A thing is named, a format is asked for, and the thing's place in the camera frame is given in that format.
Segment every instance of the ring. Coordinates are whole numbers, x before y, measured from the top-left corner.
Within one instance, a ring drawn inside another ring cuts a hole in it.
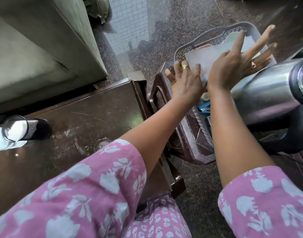
[[[256,67],[256,64],[253,61],[251,61],[251,68],[255,68],[255,67]]]
[[[181,67],[182,67],[182,70],[184,70],[186,67],[189,67],[189,65],[188,64],[183,64],[183,65],[181,65]]]

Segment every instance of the hand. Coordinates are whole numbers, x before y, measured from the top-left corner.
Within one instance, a ring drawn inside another ring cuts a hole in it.
[[[197,64],[195,69],[191,71],[187,60],[181,63],[176,61],[173,68],[176,76],[169,69],[165,70],[165,74],[171,83],[173,97],[185,97],[192,106],[195,105],[206,86],[206,83],[203,84],[200,79],[200,64]]]
[[[243,78],[265,68],[270,62],[270,56],[274,52],[277,43],[273,43],[261,55],[253,58],[267,43],[271,31],[275,25],[270,25],[260,39],[247,51],[241,52],[245,33],[241,31],[231,51],[222,53],[213,63],[209,73],[208,90],[219,88],[231,91],[231,89]]]

